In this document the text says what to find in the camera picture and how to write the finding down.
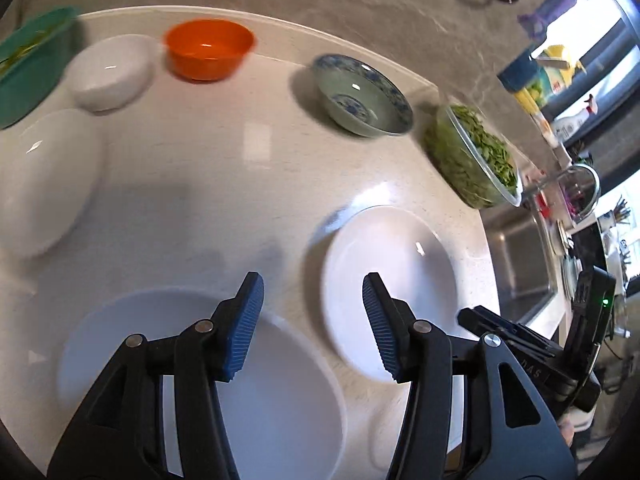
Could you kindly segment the right hand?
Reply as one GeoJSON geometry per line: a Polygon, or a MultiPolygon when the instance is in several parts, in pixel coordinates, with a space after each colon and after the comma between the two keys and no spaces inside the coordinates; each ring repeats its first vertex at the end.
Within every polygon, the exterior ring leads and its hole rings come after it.
{"type": "Polygon", "coordinates": [[[567,446],[572,446],[575,435],[575,428],[568,418],[563,418],[558,422],[559,430],[567,446]]]}

